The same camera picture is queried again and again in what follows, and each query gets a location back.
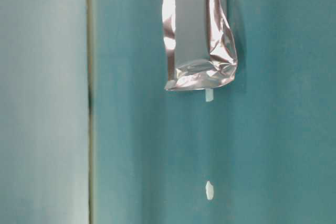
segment vertical edge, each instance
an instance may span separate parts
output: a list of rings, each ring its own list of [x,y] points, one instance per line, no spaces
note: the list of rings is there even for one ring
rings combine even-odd
[[[88,62],[88,98],[89,98],[89,224],[93,224],[93,15],[92,0],[87,0],[87,62]]]

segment crinkled foil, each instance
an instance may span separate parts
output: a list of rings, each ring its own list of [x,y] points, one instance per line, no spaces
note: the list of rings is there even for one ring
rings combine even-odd
[[[235,79],[237,53],[221,0],[163,0],[162,19],[166,90],[212,89]]]

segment silver foil bag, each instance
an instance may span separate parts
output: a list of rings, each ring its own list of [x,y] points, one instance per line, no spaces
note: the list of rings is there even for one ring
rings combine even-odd
[[[166,90],[212,89],[235,79],[237,53],[221,0],[163,0],[162,19]]]

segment teal background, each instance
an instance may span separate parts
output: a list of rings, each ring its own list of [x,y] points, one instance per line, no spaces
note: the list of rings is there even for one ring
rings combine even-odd
[[[163,90],[161,3],[93,0],[94,223],[335,223],[334,0],[229,0],[212,103]]]
[[[0,0],[0,223],[87,224],[86,0]]]

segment gray wall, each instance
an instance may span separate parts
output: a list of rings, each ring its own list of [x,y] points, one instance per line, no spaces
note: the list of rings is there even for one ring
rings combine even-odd
[[[0,0],[0,223],[88,223],[85,0]]]
[[[336,223],[334,0],[230,0],[212,103],[163,90],[162,0],[94,4],[95,224]]]

